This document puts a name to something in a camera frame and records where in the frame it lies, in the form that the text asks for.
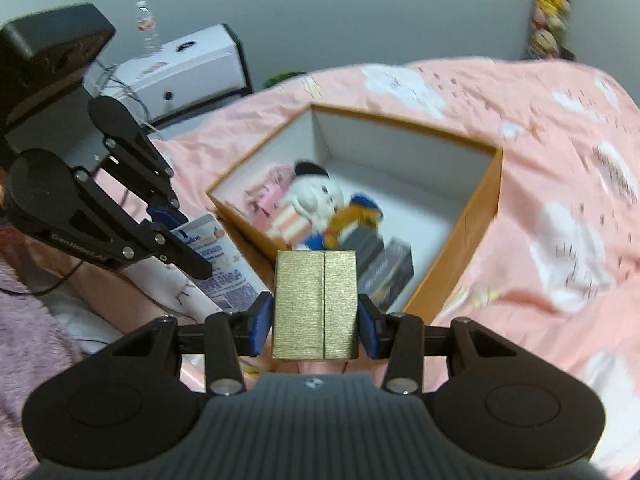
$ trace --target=white packet with text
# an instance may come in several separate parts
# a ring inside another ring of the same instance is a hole
[[[243,312],[267,290],[213,215],[187,222],[172,232],[213,266],[210,278],[193,282],[222,310]]]

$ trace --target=yellow plush toy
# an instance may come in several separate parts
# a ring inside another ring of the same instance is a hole
[[[322,236],[324,248],[338,248],[358,226],[378,234],[382,218],[382,211],[373,200],[364,195],[353,195],[349,205],[338,209],[329,220]]]

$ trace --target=purple fuzzy fabric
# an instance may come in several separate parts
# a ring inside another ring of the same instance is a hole
[[[0,286],[26,292],[0,259]],[[0,480],[23,478],[36,465],[20,414],[29,394],[80,360],[80,353],[37,298],[0,292]]]

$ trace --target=pink blanket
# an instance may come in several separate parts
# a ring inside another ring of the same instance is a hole
[[[190,134],[158,142],[174,166],[183,211],[195,217],[210,209],[206,187],[312,100],[402,116],[504,147],[500,211],[436,323],[471,316],[588,383],[607,410],[593,462],[612,478],[629,478],[640,466],[640,110],[626,92],[603,72],[564,62],[432,60],[304,76],[218,111]],[[101,183],[115,198],[122,195],[107,178]],[[144,215],[134,200],[127,208]],[[70,265],[53,250],[34,253],[58,272]],[[130,330],[158,314],[148,296],[165,304],[157,297],[163,294],[158,275],[151,269],[145,275],[146,283],[140,273],[128,274],[146,295],[115,277],[110,292],[100,294],[107,291],[104,273],[90,266],[74,284],[104,317]],[[257,372],[364,368],[377,380],[384,367],[366,359],[285,366],[265,358],[252,365]],[[445,378],[444,367],[426,361],[426,390]]]

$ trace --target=gray ribbed surface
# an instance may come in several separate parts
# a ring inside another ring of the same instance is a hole
[[[470,457],[441,436],[415,397],[376,389],[367,374],[263,375],[258,387],[210,401],[177,447],[146,465],[78,472],[46,465],[30,480],[604,480],[580,462],[520,472]]]

